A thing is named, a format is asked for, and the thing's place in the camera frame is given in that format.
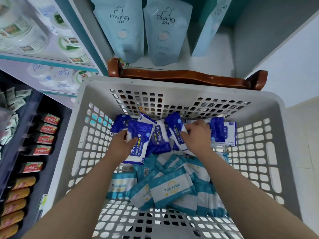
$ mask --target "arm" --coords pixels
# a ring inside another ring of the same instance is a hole
[[[88,239],[92,237],[116,167],[131,152],[137,139],[128,143],[127,131],[114,136],[106,155],[22,239]]]
[[[228,213],[246,239],[319,237],[296,216],[258,189],[211,149],[209,125],[186,125],[181,136],[205,166]]]

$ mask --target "brown basket handle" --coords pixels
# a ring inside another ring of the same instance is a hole
[[[152,71],[144,69],[123,69],[118,58],[110,58],[107,62],[107,67],[108,75],[112,77],[253,90],[261,90],[266,84],[268,75],[267,71],[259,70],[245,80],[241,78],[206,75],[190,70]]]

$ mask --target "white plastic basket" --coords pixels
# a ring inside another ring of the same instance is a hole
[[[44,213],[104,156],[112,139],[109,131],[116,115],[138,115],[143,111],[160,119],[178,111],[182,119],[224,115],[226,120],[237,121],[237,146],[227,148],[229,164],[301,218],[283,109],[282,100],[270,92],[90,77],[79,89]],[[128,169],[132,167],[121,165],[117,171]],[[142,212],[129,201],[121,200],[106,201],[93,236],[131,239],[241,237],[230,218],[192,217],[173,209]]]

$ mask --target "forearm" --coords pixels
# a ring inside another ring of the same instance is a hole
[[[106,154],[22,239],[91,238],[116,166]]]
[[[202,151],[198,158],[244,238],[319,238],[212,150]]]

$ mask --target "barcode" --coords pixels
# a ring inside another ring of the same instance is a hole
[[[148,168],[144,168],[144,176],[148,175]]]

